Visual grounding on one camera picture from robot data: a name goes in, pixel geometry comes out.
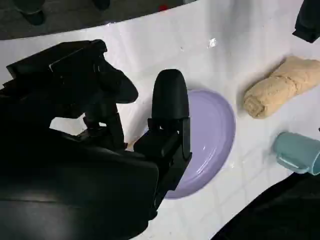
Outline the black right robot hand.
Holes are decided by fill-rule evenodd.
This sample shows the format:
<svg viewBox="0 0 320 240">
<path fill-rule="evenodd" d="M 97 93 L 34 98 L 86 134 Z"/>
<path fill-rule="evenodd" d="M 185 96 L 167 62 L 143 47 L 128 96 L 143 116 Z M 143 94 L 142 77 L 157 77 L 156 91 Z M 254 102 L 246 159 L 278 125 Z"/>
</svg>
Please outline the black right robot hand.
<svg viewBox="0 0 320 240">
<path fill-rule="evenodd" d="M 127 150 L 117 109 L 138 91 L 104 41 L 62 42 L 7 66 L 0 91 L 0 237 L 128 240 L 192 158 L 186 82 L 155 81 L 148 130 Z"/>
</svg>

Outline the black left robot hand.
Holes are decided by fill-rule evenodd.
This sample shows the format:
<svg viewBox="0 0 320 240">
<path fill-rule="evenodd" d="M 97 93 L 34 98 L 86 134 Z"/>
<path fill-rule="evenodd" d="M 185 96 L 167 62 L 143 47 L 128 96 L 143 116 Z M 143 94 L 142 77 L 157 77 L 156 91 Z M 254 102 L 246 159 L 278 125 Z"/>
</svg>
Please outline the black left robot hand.
<svg viewBox="0 0 320 240">
<path fill-rule="evenodd" d="M 320 37 L 320 0 L 302 2 L 292 34 L 311 44 Z"/>
</svg>

